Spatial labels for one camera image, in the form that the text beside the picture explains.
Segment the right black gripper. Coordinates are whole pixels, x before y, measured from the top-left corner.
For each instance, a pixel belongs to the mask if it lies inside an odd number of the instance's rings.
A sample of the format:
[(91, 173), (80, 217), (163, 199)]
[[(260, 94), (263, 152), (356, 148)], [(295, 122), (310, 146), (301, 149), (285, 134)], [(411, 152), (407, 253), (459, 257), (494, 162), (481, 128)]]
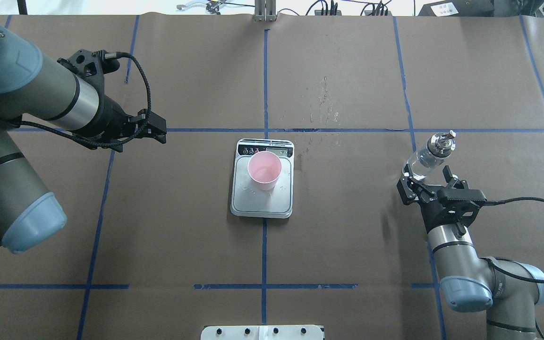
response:
[(470, 227), (475, 221), (479, 210), (480, 203), (457, 203), (444, 206), (437, 199), (437, 192), (441, 188), (447, 189), (468, 189), (469, 185), (466, 180), (460, 180), (449, 167), (445, 165), (442, 169), (445, 187), (440, 185), (425, 185), (425, 183), (415, 179), (410, 174), (402, 174), (397, 182), (397, 190), (400, 199), (404, 206), (412, 203), (419, 203), (422, 218), (427, 232), (432, 229), (449, 224), (463, 224), (465, 227)]

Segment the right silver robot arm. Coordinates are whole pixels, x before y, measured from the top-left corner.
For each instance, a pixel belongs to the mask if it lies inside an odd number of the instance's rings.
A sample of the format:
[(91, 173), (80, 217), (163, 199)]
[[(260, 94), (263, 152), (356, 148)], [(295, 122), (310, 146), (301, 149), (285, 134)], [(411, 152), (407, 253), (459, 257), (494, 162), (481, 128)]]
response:
[(488, 340), (539, 340), (536, 306), (544, 303), (544, 273), (518, 261), (479, 257), (468, 228), (489, 202), (448, 166), (444, 175), (444, 187), (428, 185), (407, 164), (397, 190), (406, 206), (420, 208), (447, 306), (460, 313), (486, 312)]

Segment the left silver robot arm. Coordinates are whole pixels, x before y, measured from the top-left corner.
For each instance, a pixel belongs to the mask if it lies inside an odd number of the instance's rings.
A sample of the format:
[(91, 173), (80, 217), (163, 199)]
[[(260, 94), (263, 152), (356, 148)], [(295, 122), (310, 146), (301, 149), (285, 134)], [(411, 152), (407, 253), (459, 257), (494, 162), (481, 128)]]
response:
[[(104, 77), (131, 60), (142, 76), (147, 107), (130, 115), (110, 98)], [(0, 248), (21, 254), (62, 230), (67, 216), (11, 136), (22, 127), (88, 149), (121, 152), (139, 138), (166, 142), (168, 127), (153, 112), (142, 65), (129, 52), (78, 50), (52, 59), (0, 25)]]

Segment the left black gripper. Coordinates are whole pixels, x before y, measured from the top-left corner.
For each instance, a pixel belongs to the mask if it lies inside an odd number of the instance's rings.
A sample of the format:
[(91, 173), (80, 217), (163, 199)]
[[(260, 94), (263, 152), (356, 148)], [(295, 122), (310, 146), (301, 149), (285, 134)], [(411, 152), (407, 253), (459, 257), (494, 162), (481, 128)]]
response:
[(88, 140), (99, 144), (114, 144), (121, 138), (128, 138), (136, 133), (140, 138), (152, 138), (160, 144), (166, 144), (166, 120), (151, 110), (140, 110), (133, 117), (113, 99), (104, 96), (99, 112), (88, 126)]

